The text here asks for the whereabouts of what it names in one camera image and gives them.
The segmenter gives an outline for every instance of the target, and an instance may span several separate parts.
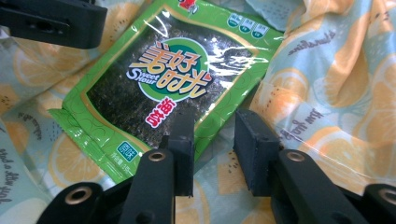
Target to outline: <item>green label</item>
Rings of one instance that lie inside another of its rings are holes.
[[[118,147],[117,151],[121,154],[121,156],[127,160],[132,161],[137,156],[137,151],[134,149],[129,143],[122,142]]]
[[[254,22],[254,21],[252,21],[250,19],[244,19],[244,21],[242,22],[241,26],[239,26],[239,30],[242,33],[247,34],[247,33],[249,33],[252,30],[252,28],[253,28],[253,26],[255,24],[256,24],[256,22]]]
[[[263,37],[265,36],[265,34],[267,34],[267,32],[268,32],[269,29],[270,29],[270,28],[268,28],[268,27],[265,26],[265,25],[258,24],[258,25],[254,28],[254,30],[251,32],[251,35],[252,35],[254,38],[257,38],[257,39],[263,38]]]
[[[239,23],[241,22],[241,20],[244,19],[242,16],[238,15],[238,14],[231,14],[231,16],[228,18],[227,23],[229,26],[231,27],[237,27],[239,25]]]

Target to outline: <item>wrinkled fabric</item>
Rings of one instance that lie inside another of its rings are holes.
[[[1,223],[35,223],[50,199],[74,183],[96,182],[105,189],[114,185],[47,110],[61,107],[66,94],[148,3],[96,1],[108,12],[95,49],[9,37],[0,27]],[[23,216],[15,217],[21,211]]]
[[[304,1],[250,108],[285,148],[362,193],[396,185],[394,1]]]

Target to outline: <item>lemon print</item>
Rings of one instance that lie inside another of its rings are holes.
[[[19,48],[27,55],[27,57],[34,59],[39,62],[40,57],[40,48],[38,47],[37,41],[21,39],[17,37],[13,37],[15,42],[17,42]]]
[[[40,56],[45,65],[63,74],[72,74],[90,61],[86,49],[38,43]]]
[[[194,181],[194,197],[176,197],[176,223],[210,223],[209,204],[202,187]]]
[[[20,100],[20,97],[8,84],[0,83],[0,90],[0,115],[2,115],[12,108]]]
[[[334,62],[325,77],[325,90],[332,106],[352,105],[367,90],[368,68],[361,44],[368,21],[368,14],[355,21],[349,29],[345,45],[334,55]]]
[[[73,89],[73,87],[75,87],[78,84],[78,82],[85,76],[85,74],[87,74],[87,72],[95,63],[96,60],[90,62],[72,76],[67,77],[64,80],[60,81],[59,83],[55,84],[52,88],[58,93],[62,95],[66,95]]]
[[[244,174],[234,151],[228,153],[229,161],[218,165],[219,194],[232,194],[248,189]]]
[[[369,71],[364,51],[361,51],[350,73],[346,75],[346,72],[347,70],[345,72],[334,71],[334,73],[329,73],[324,79],[327,99],[332,106],[353,105],[366,93],[369,84]]]
[[[131,25],[139,8],[134,3],[122,3],[108,9],[102,41],[98,47],[100,52],[106,52],[120,38]]]
[[[382,35],[386,32],[392,32],[394,30],[391,19],[389,17],[389,11],[393,7],[394,6],[391,6],[391,3],[385,3],[384,1],[375,1],[375,4],[373,4],[370,13],[370,25],[367,31],[368,38],[371,38],[375,35]]]
[[[23,123],[20,122],[5,122],[8,136],[11,139],[18,154],[22,154],[29,141],[30,133]]]
[[[270,124],[275,124],[305,100],[309,84],[305,75],[297,69],[281,70],[270,78],[269,83],[261,83],[250,109]]]
[[[271,198],[260,197],[259,203],[243,220],[243,224],[276,223],[271,209]]]
[[[345,14],[354,4],[354,0],[344,0],[344,1],[309,1],[306,4],[306,11],[309,16],[307,18],[315,18],[318,15],[325,13],[337,13]]]
[[[330,159],[360,174],[365,173],[364,161],[367,146],[364,142],[344,133],[339,127],[326,127],[318,130],[305,140],[299,150],[309,147],[322,158]]]
[[[299,44],[299,42],[297,42],[296,39],[302,38],[306,35],[309,35],[311,32],[315,32],[316,30],[318,30],[321,27],[321,24],[323,23],[323,19],[324,19],[324,15],[322,15],[314,18],[313,20],[307,21],[303,25],[298,24],[297,27],[294,28],[296,24],[291,23],[293,20],[297,20],[294,17],[296,16],[291,15],[291,17],[289,18],[287,30],[284,34],[286,38],[283,40],[282,44],[280,44],[278,50],[274,54],[273,59],[277,57],[278,53],[281,52],[282,49],[284,49],[287,46],[290,46],[293,42],[296,42],[295,45]]]
[[[49,87],[64,78],[60,72],[29,57],[21,49],[15,52],[13,66],[15,76],[24,86]]]
[[[42,92],[35,100],[37,101],[38,112],[46,118],[51,118],[48,110],[52,108],[61,108],[63,101],[63,99],[53,94],[51,91]]]
[[[249,109],[273,127],[274,124],[288,117],[302,100],[294,92],[262,82]]]
[[[356,126],[354,134],[367,139],[370,152],[366,155],[368,175],[395,178],[396,142],[396,55],[389,55],[375,71],[373,100],[367,114]]]
[[[302,99],[308,92],[308,81],[305,75],[295,68],[287,68],[276,72],[269,83],[285,90],[293,91]]]
[[[65,133],[59,136],[52,147],[49,173],[54,183],[61,188],[81,181],[96,182],[104,175]]]

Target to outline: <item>screw hole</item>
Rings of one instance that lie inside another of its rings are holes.
[[[292,161],[304,161],[305,160],[305,157],[298,152],[288,152],[287,156]]]
[[[165,159],[165,154],[163,154],[162,152],[153,152],[149,155],[149,159],[151,161],[162,161],[163,159]]]
[[[44,32],[44,33],[53,33],[54,29],[52,27],[52,25],[48,22],[44,22],[44,21],[39,21],[38,23],[35,24],[37,29],[39,29],[40,31]]]
[[[79,187],[70,191],[64,199],[68,204],[83,203],[92,195],[92,190],[88,187]]]
[[[139,224],[148,224],[154,220],[154,214],[150,211],[144,211],[137,215],[136,222]]]

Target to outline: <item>brand logo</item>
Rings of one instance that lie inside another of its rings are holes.
[[[206,94],[206,87],[212,81],[207,58],[199,43],[178,37],[156,41],[137,63],[129,65],[126,76],[138,82],[149,99],[159,102],[146,117],[146,123],[157,128],[177,102]]]
[[[199,8],[195,4],[195,0],[178,0],[178,5],[188,10],[190,14],[195,14]]]

